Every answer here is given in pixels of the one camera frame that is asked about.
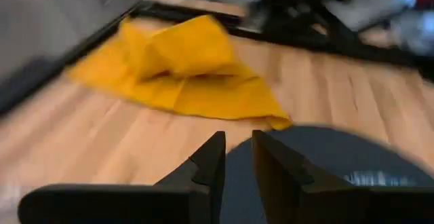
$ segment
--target yellow towel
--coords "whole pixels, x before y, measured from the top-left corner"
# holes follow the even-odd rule
[[[223,28],[201,16],[155,33],[124,20],[118,34],[69,75],[91,87],[183,115],[263,117],[290,126],[271,91],[234,54]]]

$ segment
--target hardwood floor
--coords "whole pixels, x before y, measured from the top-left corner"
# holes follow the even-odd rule
[[[167,26],[152,19],[136,24]],[[267,80],[295,124],[373,138],[434,172],[434,87],[417,71],[231,38],[241,60]],[[154,110],[62,76],[1,119],[0,179],[25,189],[49,183],[153,184],[215,131],[226,131],[230,151],[253,129],[268,128],[259,119],[224,121]]]

